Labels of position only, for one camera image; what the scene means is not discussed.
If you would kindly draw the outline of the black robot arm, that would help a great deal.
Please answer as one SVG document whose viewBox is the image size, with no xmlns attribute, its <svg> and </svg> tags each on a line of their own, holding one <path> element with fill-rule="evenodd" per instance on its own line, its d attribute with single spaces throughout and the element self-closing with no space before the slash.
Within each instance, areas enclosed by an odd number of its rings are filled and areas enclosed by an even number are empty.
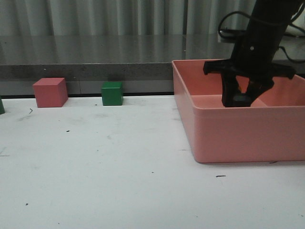
<svg viewBox="0 0 305 229">
<path fill-rule="evenodd" d="M 234 48 L 229 59 L 205 61 L 204 74 L 219 73 L 222 79 L 222 103 L 225 107 L 250 107 L 270 90 L 274 77 L 292 79 L 290 66 L 276 64 L 273 58 L 288 26 L 305 8 L 303 0 L 258 0 L 245 31 L 231 36 Z"/>
</svg>

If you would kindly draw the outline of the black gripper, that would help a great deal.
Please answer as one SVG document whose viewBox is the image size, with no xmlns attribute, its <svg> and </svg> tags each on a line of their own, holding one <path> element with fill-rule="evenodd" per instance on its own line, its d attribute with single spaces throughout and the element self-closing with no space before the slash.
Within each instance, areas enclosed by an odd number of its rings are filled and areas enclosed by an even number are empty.
<svg viewBox="0 0 305 229">
<path fill-rule="evenodd" d="M 222 104 L 235 107 L 234 97 L 241 93 L 236 75 L 249 78 L 245 93 L 240 99 L 241 107 L 250 107 L 263 93 L 273 87 L 273 77 L 292 79 L 296 70 L 292 66 L 273 62 L 281 36 L 229 36 L 221 38 L 233 42 L 234 48 L 229 59 L 205 61 L 203 72 L 221 73 Z"/>
</svg>

